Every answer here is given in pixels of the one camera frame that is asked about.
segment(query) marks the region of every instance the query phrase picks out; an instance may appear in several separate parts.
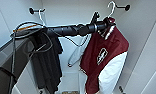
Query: jacket patch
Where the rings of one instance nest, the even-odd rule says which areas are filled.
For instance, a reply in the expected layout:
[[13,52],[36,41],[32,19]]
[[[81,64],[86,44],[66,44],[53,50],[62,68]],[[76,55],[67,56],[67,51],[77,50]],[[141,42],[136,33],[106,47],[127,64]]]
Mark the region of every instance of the jacket patch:
[[105,48],[102,48],[100,50],[100,53],[98,54],[97,57],[97,64],[100,65],[100,63],[104,60],[104,58],[107,56],[108,51]]

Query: white sleeve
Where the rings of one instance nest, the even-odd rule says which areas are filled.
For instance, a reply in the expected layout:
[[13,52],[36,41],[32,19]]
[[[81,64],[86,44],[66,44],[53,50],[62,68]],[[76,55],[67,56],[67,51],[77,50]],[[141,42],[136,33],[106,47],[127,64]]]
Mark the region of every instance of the white sleeve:
[[99,74],[100,94],[112,94],[122,71],[127,52],[124,52],[108,62]]
[[77,61],[79,61],[81,59],[81,56],[83,55],[83,52],[84,52],[85,48],[87,47],[87,45],[90,41],[90,38],[91,38],[91,34],[88,34],[87,39],[86,39],[86,36],[83,37],[81,44],[83,44],[83,42],[86,40],[85,43],[82,46],[77,47],[75,49],[75,51],[72,53],[71,57],[69,58],[68,65],[70,67],[73,66]]

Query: wall hook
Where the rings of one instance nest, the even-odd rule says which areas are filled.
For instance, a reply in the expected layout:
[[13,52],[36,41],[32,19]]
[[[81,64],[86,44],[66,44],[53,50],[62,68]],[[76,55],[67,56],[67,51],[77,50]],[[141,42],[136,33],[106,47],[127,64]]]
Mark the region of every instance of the wall hook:
[[39,10],[33,10],[33,8],[29,8],[29,11],[31,14],[34,14],[34,12],[39,12]]
[[127,5],[126,7],[118,7],[118,6],[116,5],[116,7],[117,7],[117,8],[125,8],[126,11],[128,11],[128,10],[130,9],[130,5]]

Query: hanging clothes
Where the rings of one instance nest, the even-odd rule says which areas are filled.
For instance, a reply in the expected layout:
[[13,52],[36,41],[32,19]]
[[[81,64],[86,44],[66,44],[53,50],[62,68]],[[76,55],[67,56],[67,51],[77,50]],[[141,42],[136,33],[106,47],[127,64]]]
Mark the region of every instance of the hanging clothes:
[[87,94],[111,94],[125,62],[129,43],[114,27],[105,40],[93,33],[82,56],[80,67],[88,76],[85,90]]
[[72,55],[69,58],[69,61],[68,61],[69,67],[72,67],[76,62],[81,60],[81,56],[83,55],[84,50],[90,41],[90,38],[91,38],[91,34],[88,34],[87,39],[86,39],[86,37],[83,37],[80,44],[83,44],[84,42],[85,43],[82,46],[76,47],[76,49],[74,50],[74,52],[72,53]]
[[36,48],[46,44],[47,47],[53,44],[52,48],[43,53],[35,53],[32,56],[32,64],[35,71],[36,82],[39,89],[47,88],[50,94],[58,90],[62,72],[58,54],[62,53],[62,47],[58,38],[50,38],[52,44],[42,33],[37,33],[32,41]]

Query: red fabric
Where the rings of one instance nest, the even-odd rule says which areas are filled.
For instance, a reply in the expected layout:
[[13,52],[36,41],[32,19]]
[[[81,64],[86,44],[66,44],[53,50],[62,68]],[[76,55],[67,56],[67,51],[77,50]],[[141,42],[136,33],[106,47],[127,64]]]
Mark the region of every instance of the red fabric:
[[[85,85],[87,94],[94,94],[99,91],[98,76],[100,72],[111,59],[123,52],[126,52],[128,46],[128,41],[116,27],[114,27],[113,32],[110,34],[107,40],[104,40],[104,38],[102,38],[98,33],[92,34],[80,64],[80,67],[88,76]],[[98,65],[97,57],[102,48],[105,48],[108,51],[108,54]]]

